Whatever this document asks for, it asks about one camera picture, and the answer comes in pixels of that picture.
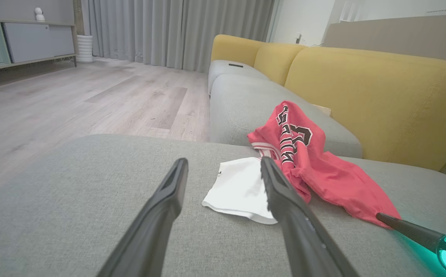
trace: cabinet door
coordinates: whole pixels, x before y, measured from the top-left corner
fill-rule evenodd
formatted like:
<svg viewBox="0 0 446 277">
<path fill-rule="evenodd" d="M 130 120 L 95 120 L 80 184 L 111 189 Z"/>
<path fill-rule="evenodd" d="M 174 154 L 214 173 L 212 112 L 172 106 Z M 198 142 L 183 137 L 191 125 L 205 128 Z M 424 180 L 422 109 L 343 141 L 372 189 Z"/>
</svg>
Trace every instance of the cabinet door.
<svg viewBox="0 0 446 277">
<path fill-rule="evenodd" d="M 74 54 L 71 26 L 50 25 L 49 31 L 54 56 Z"/>
<path fill-rule="evenodd" d="M 33 23 L 4 23 L 4 25 L 13 63 L 54 56 L 49 25 Z"/>
</svg>

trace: white figurine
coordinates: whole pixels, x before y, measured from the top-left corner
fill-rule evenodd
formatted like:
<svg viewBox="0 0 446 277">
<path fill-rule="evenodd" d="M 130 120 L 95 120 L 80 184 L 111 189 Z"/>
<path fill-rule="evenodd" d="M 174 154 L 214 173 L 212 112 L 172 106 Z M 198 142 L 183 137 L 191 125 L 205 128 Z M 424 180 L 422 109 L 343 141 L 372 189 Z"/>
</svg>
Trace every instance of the white figurine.
<svg viewBox="0 0 446 277">
<path fill-rule="evenodd" d="M 45 21 L 45 17 L 43 17 L 43 10 L 39 7 L 35 8 L 35 18 L 37 19 L 37 21 Z"/>
</svg>

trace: white cloth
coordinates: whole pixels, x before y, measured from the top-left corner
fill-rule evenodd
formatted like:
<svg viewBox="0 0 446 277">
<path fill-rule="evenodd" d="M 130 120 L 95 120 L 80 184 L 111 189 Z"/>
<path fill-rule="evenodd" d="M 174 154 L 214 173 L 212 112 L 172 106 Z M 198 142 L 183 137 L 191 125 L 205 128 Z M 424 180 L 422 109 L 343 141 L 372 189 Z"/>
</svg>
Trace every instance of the white cloth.
<svg viewBox="0 0 446 277">
<path fill-rule="evenodd" d="M 262 224 L 277 223 L 267 210 L 259 158 L 220 163 L 218 177 L 202 205 L 216 212 L 244 216 Z"/>
</svg>

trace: red shirt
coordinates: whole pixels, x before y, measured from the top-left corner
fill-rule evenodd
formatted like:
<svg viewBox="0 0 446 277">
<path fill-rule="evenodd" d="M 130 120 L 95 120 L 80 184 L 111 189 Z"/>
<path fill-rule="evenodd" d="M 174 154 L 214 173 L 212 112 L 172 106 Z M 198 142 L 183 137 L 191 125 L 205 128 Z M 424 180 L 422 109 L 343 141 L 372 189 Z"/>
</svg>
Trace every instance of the red shirt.
<svg viewBox="0 0 446 277">
<path fill-rule="evenodd" d="M 309 203 L 309 188 L 353 217 L 389 228 L 375 215 L 401 218 L 385 192 L 358 165 L 324 152 L 325 134 L 293 102 L 274 109 L 267 123 L 248 134 L 263 156 L 276 160 L 284 175 Z"/>
</svg>

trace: black object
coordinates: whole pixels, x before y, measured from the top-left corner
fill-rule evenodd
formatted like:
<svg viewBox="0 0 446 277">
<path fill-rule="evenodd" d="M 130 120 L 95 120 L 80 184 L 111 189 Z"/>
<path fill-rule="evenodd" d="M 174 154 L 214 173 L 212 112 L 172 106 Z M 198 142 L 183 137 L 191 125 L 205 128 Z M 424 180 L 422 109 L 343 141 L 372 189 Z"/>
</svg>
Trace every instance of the black object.
<svg viewBox="0 0 446 277">
<path fill-rule="evenodd" d="M 263 157 L 261 173 L 268 209 L 283 230 L 293 276 L 358 276 L 274 160 Z"/>
<path fill-rule="evenodd" d="M 381 212 L 376 214 L 375 217 L 376 217 L 376 219 L 387 224 L 388 226 L 390 226 L 397 232 L 414 240 L 416 243 L 420 244 L 422 247 L 425 247 L 426 249 L 437 254 L 437 246 L 439 244 L 440 239 L 444 236 L 443 233 L 433 231 L 429 228 L 425 228 L 420 225 L 416 225 L 409 221 L 405 221 L 402 219 L 396 219 L 395 217 L 392 217 L 387 214 L 382 214 Z"/>
<path fill-rule="evenodd" d="M 99 277 L 161 275 L 172 223 L 182 209 L 187 172 L 187 159 L 175 161 L 110 254 Z"/>
</svg>

